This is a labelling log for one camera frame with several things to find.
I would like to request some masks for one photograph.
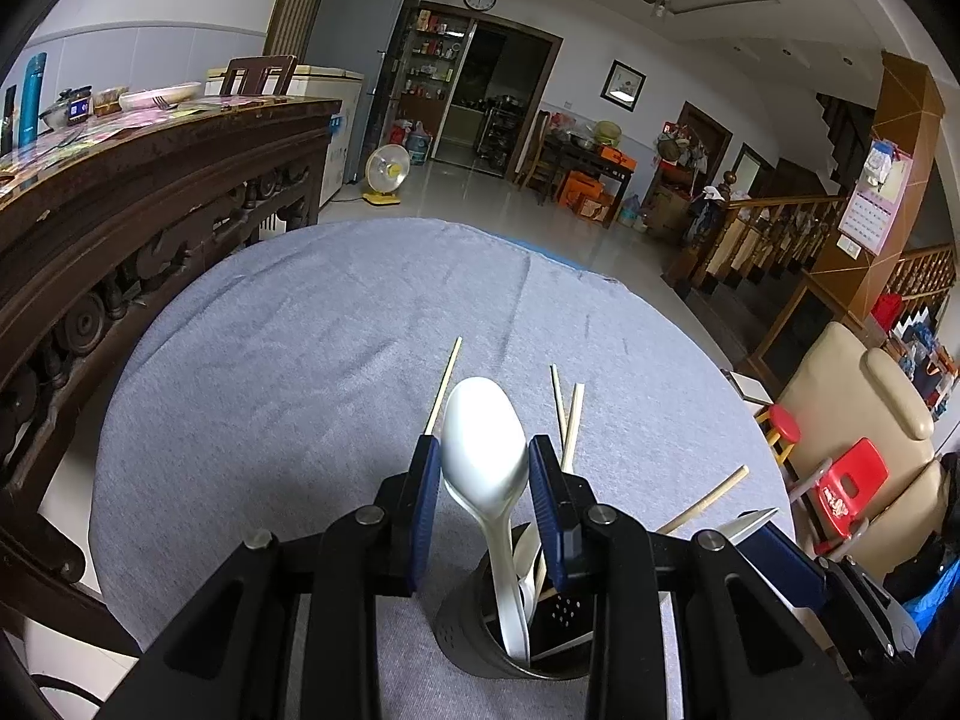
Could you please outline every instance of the beige leather sofa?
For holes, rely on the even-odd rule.
[[[789,458],[800,479],[861,437],[883,457],[890,476],[866,509],[869,528],[848,551],[882,580],[918,552],[947,509],[947,478],[934,459],[933,420],[923,399],[886,352],[867,350],[850,330],[831,322],[778,402],[803,434]],[[812,555],[815,532],[806,511],[802,502],[793,505],[798,542]]]

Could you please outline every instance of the plate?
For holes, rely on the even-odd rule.
[[[157,108],[154,98],[163,98],[169,105],[197,98],[203,93],[203,84],[198,81],[166,86],[162,89],[148,89],[146,92],[128,92],[120,95],[120,107],[125,111],[140,111],[145,108]]]

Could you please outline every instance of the gray tablecloth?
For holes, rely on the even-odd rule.
[[[128,362],[104,423],[90,524],[120,622],[146,646],[245,533],[295,538],[371,502],[380,480],[409,463],[458,335],[453,381],[498,381],[530,436],[548,432],[559,446],[551,362],[567,392],[587,384],[576,470],[599,500],[648,528],[740,464],[747,480],[682,533],[744,509],[787,511],[733,389],[622,285],[463,225],[326,224],[216,266]],[[525,493],[514,523],[531,518]],[[788,517],[778,522],[793,532]],[[385,715],[582,717],[585,680],[477,680],[440,654],[430,621],[484,551],[442,490],[424,588],[378,600]],[[669,619],[664,637],[675,652]],[[680,716],[669,655],[668,669]]]

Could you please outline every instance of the picture frame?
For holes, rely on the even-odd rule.
[[[637,100],[640,98],[640,92],[643,91],[643,84],[646,79],[647,76],[639,70],[634,70],[629,65],[615,59],[600,97],[614,105],[632,111],[637,107]]]

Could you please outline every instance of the metal screw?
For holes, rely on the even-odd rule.
[[[361,506],[354,517],[361,525],[376,525],[383,519],[383,509],[379,506]]]
[[[710,552],[719,552],[723,549],[723,536],[717,531],[700,531],[697,533],[697,543]]]
[[[266,549],[270,542],[274,540],[274,535],[266,528],[257,528],[253,533],[248,533],[243,539],[244,546],[247,549]]]
[[[610,525],[613,520],[616,520],[616,509],[598,503],[589,508],[587,517],[590,518],[590,522],[595,522],[597,525]]]

